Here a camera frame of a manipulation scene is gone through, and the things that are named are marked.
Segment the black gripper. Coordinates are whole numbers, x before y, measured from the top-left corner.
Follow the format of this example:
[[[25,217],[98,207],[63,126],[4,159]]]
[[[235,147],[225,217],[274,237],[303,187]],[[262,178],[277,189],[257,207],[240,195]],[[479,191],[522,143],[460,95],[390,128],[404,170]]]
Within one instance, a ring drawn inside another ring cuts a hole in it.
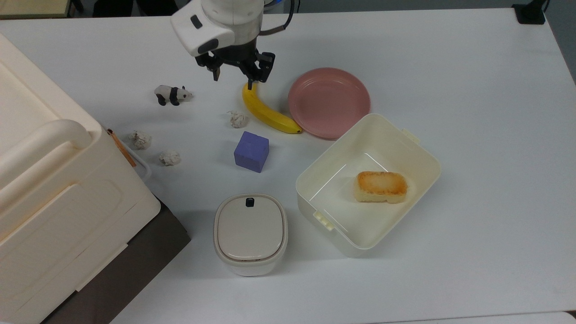
[[[256,40],[222,49],[216,49],[216,43],[216,40],[211,40],[202,45],[200,49],[209,49],[209,51],[195,58],[200,67],[206,67],[212,72],[214,81],[220,78],[221,66],[228,64],[238,67],[247,77],[247,90],[252,90],[255,82],[267,82],[275,62],[274,53],[260,53],[256,47]]]

